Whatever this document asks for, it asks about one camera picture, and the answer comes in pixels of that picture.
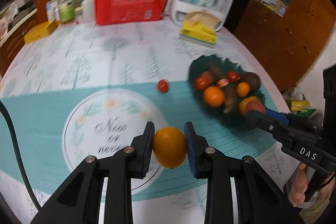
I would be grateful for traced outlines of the right hand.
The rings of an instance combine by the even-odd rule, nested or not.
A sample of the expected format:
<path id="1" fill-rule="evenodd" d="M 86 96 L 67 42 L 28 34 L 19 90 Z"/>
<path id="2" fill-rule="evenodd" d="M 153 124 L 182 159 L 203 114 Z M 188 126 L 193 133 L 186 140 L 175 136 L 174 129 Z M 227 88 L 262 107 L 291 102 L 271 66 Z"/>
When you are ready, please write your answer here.
<path id="1" fill-rule="evenodd" d="M 307 165 L 302 162 L 299 164 L 298 172 L 295 176 L 294 183 L 290 190 L 289 201 L 294 207 L 302 204 L 305 200 L 305 191 L 308 187 L 306 167 Z M 317 201 L 325 200 L 333 191 L 334 185 L 335 178 L 333 177 L 333 179 L 327 184 L 327 186 L 319 190 L 319 196 L 317 198 Z"/>

